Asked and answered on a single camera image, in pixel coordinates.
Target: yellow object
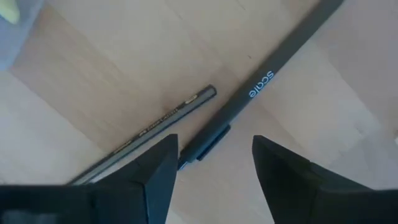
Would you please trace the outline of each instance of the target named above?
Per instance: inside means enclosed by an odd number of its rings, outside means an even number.
[[[15,0],[0,0],[0,16],[12,24],[19,21],[19,9]]]

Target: wooden surface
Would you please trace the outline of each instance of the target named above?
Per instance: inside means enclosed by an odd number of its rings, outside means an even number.
[[[316,0],[49,0],[0,73],[0,182],[61,184],[211,83],[218,96],[153,139],[180,148]],[[261,134],[362,184],[398,187],[394,0],[346,1],[178,173],[168,223],[272,223],[251,155]]]

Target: light wood table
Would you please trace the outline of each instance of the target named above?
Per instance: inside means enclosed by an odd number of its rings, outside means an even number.
[[[114,169],[170,133],[183,148],[315,3],[49,0],[0,73],[0,182],[65,183],[211,83],[214,100]],[[370,187],[398,187],[397,39],[397,1],[346,1],[209,156],[178,173],[168,223],[272,223],[255,134]]]

